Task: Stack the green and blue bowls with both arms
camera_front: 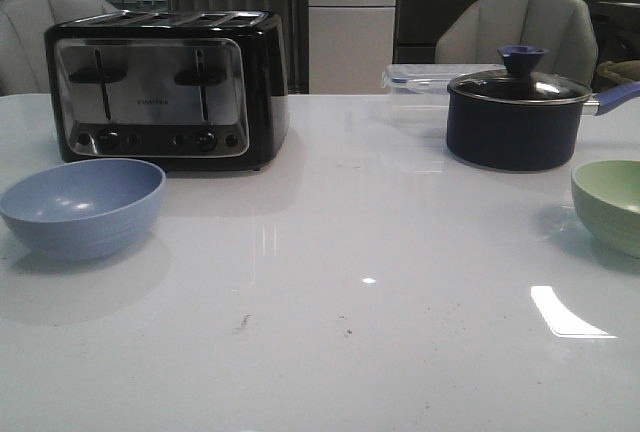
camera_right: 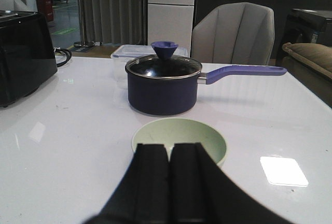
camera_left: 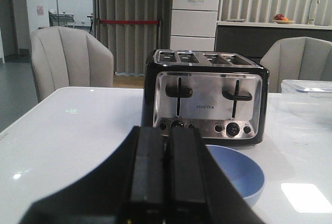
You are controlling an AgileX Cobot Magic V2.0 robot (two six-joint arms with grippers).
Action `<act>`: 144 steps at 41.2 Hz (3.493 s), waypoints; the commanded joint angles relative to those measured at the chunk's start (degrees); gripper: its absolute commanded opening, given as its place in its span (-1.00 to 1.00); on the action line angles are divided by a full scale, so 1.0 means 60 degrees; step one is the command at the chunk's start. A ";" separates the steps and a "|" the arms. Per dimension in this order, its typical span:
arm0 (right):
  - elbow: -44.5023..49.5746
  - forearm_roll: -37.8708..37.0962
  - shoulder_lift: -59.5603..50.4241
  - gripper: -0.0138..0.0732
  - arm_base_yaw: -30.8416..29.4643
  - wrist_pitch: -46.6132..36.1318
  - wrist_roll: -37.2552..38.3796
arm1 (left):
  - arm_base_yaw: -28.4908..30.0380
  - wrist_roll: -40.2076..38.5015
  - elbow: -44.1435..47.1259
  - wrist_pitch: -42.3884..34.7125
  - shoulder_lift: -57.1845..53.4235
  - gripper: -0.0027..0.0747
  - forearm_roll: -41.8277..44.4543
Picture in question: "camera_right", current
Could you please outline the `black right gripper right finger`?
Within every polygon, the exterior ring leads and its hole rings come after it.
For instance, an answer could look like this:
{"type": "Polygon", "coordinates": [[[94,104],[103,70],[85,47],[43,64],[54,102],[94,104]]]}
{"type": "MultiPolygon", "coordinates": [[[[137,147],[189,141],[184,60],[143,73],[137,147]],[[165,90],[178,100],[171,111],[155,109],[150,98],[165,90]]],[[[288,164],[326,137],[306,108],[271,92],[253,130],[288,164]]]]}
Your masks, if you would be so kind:
{"type": "Polygon", "coordinates": [[[173,223],[288,223],[229,179],[200,143],[171,153],[173,223]]]}

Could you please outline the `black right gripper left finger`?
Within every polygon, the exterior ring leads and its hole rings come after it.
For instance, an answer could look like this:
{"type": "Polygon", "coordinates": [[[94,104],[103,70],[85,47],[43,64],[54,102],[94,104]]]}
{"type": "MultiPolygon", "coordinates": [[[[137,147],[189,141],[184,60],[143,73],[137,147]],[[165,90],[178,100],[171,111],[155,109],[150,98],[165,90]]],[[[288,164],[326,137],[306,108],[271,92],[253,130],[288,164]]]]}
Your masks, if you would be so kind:
{"type": "Polygon", "coordinates": [[[161,144],[138,144],[101,211],[85,223],[168,223],[169,162],[161,144]]]}

